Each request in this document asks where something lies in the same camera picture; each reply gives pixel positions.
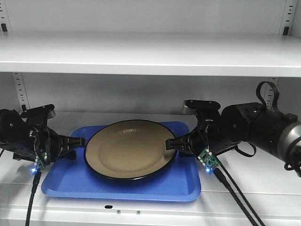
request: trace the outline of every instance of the shelf bracket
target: shelf bracket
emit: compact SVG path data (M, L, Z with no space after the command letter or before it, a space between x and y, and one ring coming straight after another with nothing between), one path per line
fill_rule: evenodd
M270 77L270 78L267 79L267 81L273 82L277 86L279 78ZM267 103L267 108L269 110L272 110L272 103L273 103L274 93L273 93L273 90L271 89L270 86L268 86L268 85L265 85L265 86L266 86L265 91L264 91L264 94L262 96L263 96L264 101Z
M15 72L12 74L21 109L22 105L25 105L27 109L30 109L22 73Z
M297 8L297 0L286 0L279 28L279 35L290 35Z
M11 31L6 5L5 0L0 0L0 32Z

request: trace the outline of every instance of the black strap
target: black strap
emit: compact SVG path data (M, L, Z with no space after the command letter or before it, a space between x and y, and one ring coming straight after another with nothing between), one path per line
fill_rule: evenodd
M236 145L235 147L234 147L234 149L235 149L235 151L237 151L238 153L240 153L240 154L242 154L243 156L245 156L245 157L248 157L248 158L251 158L251 157L253 157L255 154L256 154L256 147L253 145L253 144L251 144L251 143L249 143L248 142L248 144L253 148L253 150L254 150L254 153L253 154L248 154L248 153L246 153L246 152L243 152L242 150L240 150L239 148L238 148L238 145Z
M261 83L258 84L257 89L256 89L256 96L262 103L262 108L261 109L266 110L266 108L267 108L267 104L265 103L265 101L262 98L261 93L260 93L260 90L261 90L262 86L264 85L264 83L269 84L269 86L271 86L271 88L273 90L274 99L273 99L272 107L273 107L274 111L279 116L283 116L283 113L278 109L278 106L277 106L277 101L278 101L278 98L279 98L279 90L278 90L277 86L273 82L270 82L270 81L262 81Z

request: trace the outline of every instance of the black plate rim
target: black plate rim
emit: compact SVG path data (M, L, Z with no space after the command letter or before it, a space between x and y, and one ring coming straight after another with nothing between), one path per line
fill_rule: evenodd
M156 124L158 124L158 125L160 125L160 126L163 126L163 127L166 128L166 129L168 129L168 130L171 132L171 134L174 136L174 138L175 138L175 135L174 135L173 131L171 131L168 127L162 125L162 124L159 123L159 122L150 121L150 120L144 120L144 119L130 119L130 120L118 121L118 122L112 123L112 124L110 124L110 125L108 125L108 126L111 126L111 125L114 125L114 124L117 124L117 123L121 123L121 122L125 122L125 121L149 121L149 122L156 123ZM113 178L113 177L104 175L104 174L102 174L102 173L100 173L100 172L97 172L95 169L92 168L92 166L90 166L90 164L88 163L88 161L87 161L87 159L86 159L87 145L89 144L90 140L91 140L91 139L92 139L99 131L97 131L97 132L89 139L89 141L87 142L86 147L85 147L85 150L84 150L84 160L85 160L87 166L88 166L92 171L94 171L95 173L97 173L97 174L99 174L99 175L102 175L102 176L104 176L104 177L106 177L106 178L109 178L109 179L113 179L113 180L138 180L138 179L142 179L142 178L145 178L145 177L149 177L149 176L151 176L151 175L153 175L153 174L156 174L157 172L159 172L159 171L165 169L168 165L170 165L170 163L173 161L173 159L174 159L174 158L176 157L176 155L177 155L177 150L174 150L174 155L173 155L173 157L168 161L168 163L166 163L163 167L161 167L160 169L158 169L158 170L156 170L156 171L154 171L154 172L152 172L152 173L149 173L149 174L146 174L146 175L143 175L143 176L140 176L140 177L135 177L135 178Z

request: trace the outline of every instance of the shelf board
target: shelf board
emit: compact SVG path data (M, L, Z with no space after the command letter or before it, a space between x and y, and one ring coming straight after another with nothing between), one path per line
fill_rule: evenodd
M128 119L183 121L190 129L195 125L192 115L56 113L56 117L49 120L48 125L62 135L69 135L82 126L110 124ZM240 148L247 152L252 151L246 143L242 143ZM285 171L283 162L260 149L253 158L230 151L222 154L220 160L265 224L300 224L300 179L294 172ZM32 187L32 165L32 162L14 161L12 153L4 152L0 164L0 223L19 225L18 221L24 221ZM51 166L47 167L43 172L41 183L50 168ZM48 226L250 225L232 196L214 175L205 173L199 162L198 170L202 184L201 195L195 201L185 203L55 198L45 196L39 185L31 219L36 224L43 222ZM106 209L105 205L112 205L113 208Z
M3 72L299 77L301 40L277 35L2 32Z

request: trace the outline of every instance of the blue led light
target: blue led light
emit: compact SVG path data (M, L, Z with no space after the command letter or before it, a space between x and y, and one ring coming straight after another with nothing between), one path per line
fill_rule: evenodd
M206 172L207 172L207 173L212 173L212 172L213 172L213 169L210 168L210 167L206 167Z
M36 168L32 169L32 173L36 173L38 170Z

